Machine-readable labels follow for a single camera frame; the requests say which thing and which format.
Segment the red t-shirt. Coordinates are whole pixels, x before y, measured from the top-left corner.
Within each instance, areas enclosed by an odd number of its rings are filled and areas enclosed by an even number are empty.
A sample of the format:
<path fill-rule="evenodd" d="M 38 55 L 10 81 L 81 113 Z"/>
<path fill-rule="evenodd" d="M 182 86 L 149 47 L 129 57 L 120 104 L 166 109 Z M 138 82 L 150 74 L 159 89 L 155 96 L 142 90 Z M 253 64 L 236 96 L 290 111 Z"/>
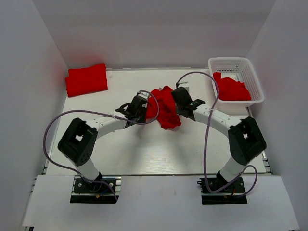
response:
<path fill-rule="evenodd" d="M 69 69 L 65 83 L 68 97 L 108 90 L 106 66 L 101 63 L 86 68 Z"/>
<path fill-rule="evenodd" d="M 176 104 L 172 97 L 172 88 L 164 86 L 162 89 L 153 89 L 151 94 L 159 104 L 159 115 L 157 121 L 163 129 L 174 129 L 181 125 L 180 117 L 177 114 Z"/>

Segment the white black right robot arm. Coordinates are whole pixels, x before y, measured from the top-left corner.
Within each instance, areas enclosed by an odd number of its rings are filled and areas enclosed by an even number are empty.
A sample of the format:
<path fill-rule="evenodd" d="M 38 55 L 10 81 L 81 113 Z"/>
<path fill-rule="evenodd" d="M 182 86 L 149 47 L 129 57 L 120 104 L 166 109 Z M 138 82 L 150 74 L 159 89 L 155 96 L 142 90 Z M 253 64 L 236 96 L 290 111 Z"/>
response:
<path fill-rule="evenodd" d="M 267 147 L 257 122 L 250 116 L 239 119 L 228 115 L 200 99 L 192 100 L 184 87 L 176 88 L 171 95 L 178 114 L 206 124 L 228 138 L 231 157 L 216 177 L 218 188 L 223 192 L 230 191 L 235 186 L 234 178 Z"/>

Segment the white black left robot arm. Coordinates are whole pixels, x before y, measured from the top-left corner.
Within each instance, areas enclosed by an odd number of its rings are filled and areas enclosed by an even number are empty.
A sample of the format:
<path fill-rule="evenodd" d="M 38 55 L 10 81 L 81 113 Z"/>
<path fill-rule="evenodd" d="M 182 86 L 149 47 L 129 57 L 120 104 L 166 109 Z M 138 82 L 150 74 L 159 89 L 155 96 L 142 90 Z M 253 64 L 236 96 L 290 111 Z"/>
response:
<path fill-rule="evenodd" d="M 68 158 L 86 178 L 85 186 L 97 192 L 102 186 L 102 175 L 91 160 L 96 140 L 117 130 L 126 129 L 134 122 L 144 123 L 150 94 L 137 93 L 130 103 L 120 106 L 108 116 L 84 121 L 75 118 L 58 143 L 58 150 Z"/>

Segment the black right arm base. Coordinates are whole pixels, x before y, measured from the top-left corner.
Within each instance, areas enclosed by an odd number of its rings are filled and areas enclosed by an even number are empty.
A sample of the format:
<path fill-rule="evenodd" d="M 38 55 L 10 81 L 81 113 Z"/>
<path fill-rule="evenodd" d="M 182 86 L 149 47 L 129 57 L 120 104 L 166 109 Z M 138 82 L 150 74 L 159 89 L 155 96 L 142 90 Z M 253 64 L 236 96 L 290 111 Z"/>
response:
<path fill-rule="evenodd" d="M 239 177 L 233 184 L 217 193 L 210 193 L 205 185 L 205 178 L 197 181 L 201 189 L 201 199 L 203 205 L 240 205 L 247 204 L 245 185 L 242 177 Z"/>

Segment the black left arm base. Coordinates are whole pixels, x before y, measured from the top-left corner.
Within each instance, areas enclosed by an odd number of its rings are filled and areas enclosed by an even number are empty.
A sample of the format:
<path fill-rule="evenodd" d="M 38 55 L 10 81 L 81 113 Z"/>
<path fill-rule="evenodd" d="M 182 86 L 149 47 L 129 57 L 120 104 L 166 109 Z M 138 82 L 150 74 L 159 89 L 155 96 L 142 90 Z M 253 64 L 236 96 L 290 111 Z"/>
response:
<path fill-rule="evenodd" d="M 73 181 L 71 204 L 115 204 L 120 195 L 121 178 L 103 177 L 103 183 L 86 182 L 81 177 Z"/>

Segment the red t-shirts in basket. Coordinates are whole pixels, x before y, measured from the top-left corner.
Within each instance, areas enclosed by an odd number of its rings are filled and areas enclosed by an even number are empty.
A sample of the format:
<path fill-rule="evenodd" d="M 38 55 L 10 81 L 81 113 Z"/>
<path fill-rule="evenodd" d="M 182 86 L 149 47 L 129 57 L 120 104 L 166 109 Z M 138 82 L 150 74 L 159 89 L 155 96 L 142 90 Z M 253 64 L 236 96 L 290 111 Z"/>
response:
<path fill-rule="evenodd" d="M 222 101 L 250 101 L 251 96 L 245 84 L 230 77 L 222 77 L 220 72 L 213 73 L 218 84 L 219 99 Z"/>

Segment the white plastic basket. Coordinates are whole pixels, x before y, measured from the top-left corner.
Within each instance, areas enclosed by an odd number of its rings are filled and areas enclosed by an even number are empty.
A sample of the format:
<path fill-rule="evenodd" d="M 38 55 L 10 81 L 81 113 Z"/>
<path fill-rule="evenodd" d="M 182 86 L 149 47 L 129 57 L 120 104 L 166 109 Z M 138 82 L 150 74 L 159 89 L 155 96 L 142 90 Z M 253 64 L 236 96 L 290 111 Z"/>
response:
<path fill-rule="evenodd" d="M 217 57 L 208 60 L 216 107 L 242 108 L 264 101 L 264 94 L 251 62 L 243 57 Z"/>

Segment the folded red t-shirt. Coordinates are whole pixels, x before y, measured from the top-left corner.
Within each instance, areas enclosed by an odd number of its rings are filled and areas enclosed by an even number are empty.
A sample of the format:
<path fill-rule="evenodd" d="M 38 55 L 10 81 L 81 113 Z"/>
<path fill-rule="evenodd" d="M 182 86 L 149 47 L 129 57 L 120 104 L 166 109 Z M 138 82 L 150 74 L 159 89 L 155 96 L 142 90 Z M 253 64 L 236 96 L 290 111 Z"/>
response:
<path fill-rule="evenodd" d="M 69 69 L 65 83 L 68 97 L 108 90 L 106 66 L 101 63 L 86 68 Z"/>

